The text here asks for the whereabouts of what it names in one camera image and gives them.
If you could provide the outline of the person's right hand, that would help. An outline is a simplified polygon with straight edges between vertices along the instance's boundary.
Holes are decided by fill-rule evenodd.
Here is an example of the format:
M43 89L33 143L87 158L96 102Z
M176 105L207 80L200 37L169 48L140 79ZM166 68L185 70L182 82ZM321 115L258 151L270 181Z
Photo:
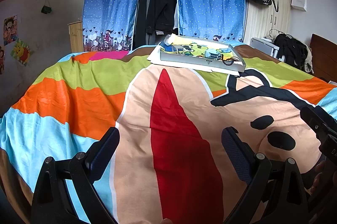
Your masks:
M322 180L322 175L324 174L324 168L326 165L326 161L322 161L319 164L316 165L315 171L316 171L316 176L314 178L314 182L312 187L310 188L310 193L313 194L314 192L317 192L318 189L321 188L321 180ZM332 181L334 185L334 189L336 190L336 185L337 185L337 176L336 172L330 177L330 180Z

